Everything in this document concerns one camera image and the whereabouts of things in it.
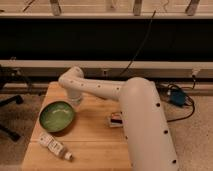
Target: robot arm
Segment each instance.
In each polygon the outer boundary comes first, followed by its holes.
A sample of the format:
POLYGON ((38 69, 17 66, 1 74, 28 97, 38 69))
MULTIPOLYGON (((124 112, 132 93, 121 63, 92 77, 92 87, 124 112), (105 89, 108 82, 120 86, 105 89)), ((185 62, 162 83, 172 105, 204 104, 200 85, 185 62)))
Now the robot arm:
POLYGON ((133 171, 177 171, 178 161, 155 85, 143 78, 126 82, 88 80, 73 67, 59 78, 72 101, 81 92, 118 100, 133 171))

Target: metal rod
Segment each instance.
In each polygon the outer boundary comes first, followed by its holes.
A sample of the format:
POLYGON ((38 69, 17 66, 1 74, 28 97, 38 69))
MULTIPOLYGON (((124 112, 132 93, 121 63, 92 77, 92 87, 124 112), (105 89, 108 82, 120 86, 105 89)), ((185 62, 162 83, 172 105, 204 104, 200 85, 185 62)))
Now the metal rod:
POLYGON ((197 11, 197 7, 199 5, 200 0, 191 0, 189 5, 187 6, 185 12, 188 16, 195 15, 197 11))
POLYGON ((133 13, 135 16, 141 15, 141 8, 142 8, 142 0, 135 0, 133 13))
POLYGON ((61 7, 58 0, 50 0, 52 13, 54 16, 61 15, 61 7))

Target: floor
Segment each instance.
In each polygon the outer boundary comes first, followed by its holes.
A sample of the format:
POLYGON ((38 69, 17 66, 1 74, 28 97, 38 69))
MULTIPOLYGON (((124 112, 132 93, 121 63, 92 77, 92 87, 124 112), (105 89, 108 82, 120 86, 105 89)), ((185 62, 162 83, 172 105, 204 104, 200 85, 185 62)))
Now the floor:
MULTIPOLYGON (((21 135, 17 142, 13 142, 7 134, 0 131, 0 171, 19 170, 44 98, 39 95, 21 96, 23 104, 12 102, 0 108, 0 123, 21 135)), ((9 97, 12 95, 0 95, 0 99, 9 97)))
MULTIPOLYGON (((10 104, 1 108, 1 122, 19 130, 22 139, 20 142, 13 143, 0 133, 1 156, 4 156, 4 158, 0 157, 0 171, 20 169, 36 116, 43 101, 43 96, 38 95, 23 95, 23 98, 25 103, 22 105, 10 104)), ((213 96, 192 96, 192 98, 196 106, 195 114, 189 119, 169 123, 180 171, 212 171, 213 96)), ((163 104, 167 119, 185 116, 191 111, 189 107, 182 109, 166 102, 163 104)))

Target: bowl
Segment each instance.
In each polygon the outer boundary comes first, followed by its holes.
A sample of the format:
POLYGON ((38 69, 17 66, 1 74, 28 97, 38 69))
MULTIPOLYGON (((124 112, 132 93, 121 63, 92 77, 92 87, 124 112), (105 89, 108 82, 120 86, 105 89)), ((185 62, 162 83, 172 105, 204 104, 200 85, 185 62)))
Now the bowl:
POLYGON ((47 132, 59 132, 65 129, 74 119, 75 111, 64 101, 55 101, 42 109, 39 122, 47 132))

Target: wooden tabletop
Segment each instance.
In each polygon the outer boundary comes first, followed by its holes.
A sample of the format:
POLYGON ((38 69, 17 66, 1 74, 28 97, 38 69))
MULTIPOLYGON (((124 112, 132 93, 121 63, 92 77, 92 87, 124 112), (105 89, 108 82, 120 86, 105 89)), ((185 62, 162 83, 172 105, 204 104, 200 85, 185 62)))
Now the wooden tabletop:
MULTIPOLYGON (((119 104, 93 95, 83 94, 82 103, 75 107, 74 122, 63 132, 54 134, 74 159, 66 161, 54 156, 37 140, 44 131, 36 121, 27 148, 22 171, 131 171, 127 143, 122 128, 110 128, 107 116, 119 111, 119 104)), ((65 90, 57 82, 49 84, 42 108, 47 104, 67 101, 65 90)))

